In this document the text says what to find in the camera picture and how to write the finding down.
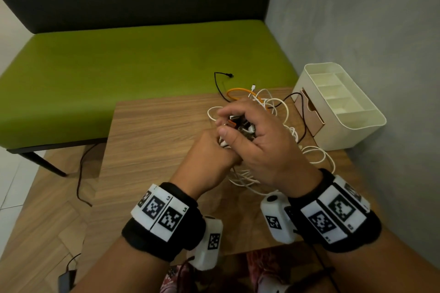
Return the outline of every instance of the white sensor device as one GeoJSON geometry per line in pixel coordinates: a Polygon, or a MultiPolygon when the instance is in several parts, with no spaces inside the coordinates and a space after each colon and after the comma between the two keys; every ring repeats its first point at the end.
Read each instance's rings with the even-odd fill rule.
{"type": "Polygon", "coordinates": [[[289,206],[287,196],[278,191],[267,195],[260,204],[273,238],[285,244],[294,242],[297,237],[297,229],[285,211],[289,206]]]}
{"type": "Polygon", "coordinates": [[[206,222],[203,239],[193,250],[187,252],[187,259],[194,256],[189,263],[197,270],[205,271],[217,265],[220,250],[220,240],[223,232],[223,223],[220,219],[203,217],[206,222]]]}

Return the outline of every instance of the concrete wall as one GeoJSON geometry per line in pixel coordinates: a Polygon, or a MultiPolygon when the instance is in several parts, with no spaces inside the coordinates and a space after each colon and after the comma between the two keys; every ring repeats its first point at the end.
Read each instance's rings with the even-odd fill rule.
{"type": "Polygon", "coordinates": [[[440,267],[440,0],[271,0],[298,72],[342,65],[388,124],[349,151],[388,226],[440,267]]]}
{"type": "Polygon", "coordinates": [[[31,36],[32,33],[0,0],[0,75],[31,36]]]}

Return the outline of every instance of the left hand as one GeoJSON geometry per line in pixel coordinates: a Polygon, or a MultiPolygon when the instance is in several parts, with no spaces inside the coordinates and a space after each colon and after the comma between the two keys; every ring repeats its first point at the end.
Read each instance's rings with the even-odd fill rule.
{"type": "Polygon", "coordinates": [[[219,185],[229,170],[241,161],[234,150],[222,148],[218,139],[216,129],[202,131],[170,179],[195,200],[219,185]]]}

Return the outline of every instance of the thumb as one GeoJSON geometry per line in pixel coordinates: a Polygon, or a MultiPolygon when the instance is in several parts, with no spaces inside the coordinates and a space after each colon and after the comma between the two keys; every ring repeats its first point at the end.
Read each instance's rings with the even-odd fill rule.
{"type": "Polygon", "coordinates": [[[243,160],[249,158],[256,151],[260,150],[252,141],[247,139],[238,130],[233,129],[229,126],[219,126],[217,132],[220,137],[242,157],[243,160]]]}

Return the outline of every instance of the green cushion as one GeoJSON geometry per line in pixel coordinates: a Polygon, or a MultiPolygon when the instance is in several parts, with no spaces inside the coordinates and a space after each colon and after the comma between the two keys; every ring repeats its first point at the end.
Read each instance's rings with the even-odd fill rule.
{"type": "Polygon", "coordinates": [[[263,22],[82,30],[33,36],[0,78],[0,146],[107,137],[118,101],[293,86],[263,22]]]}

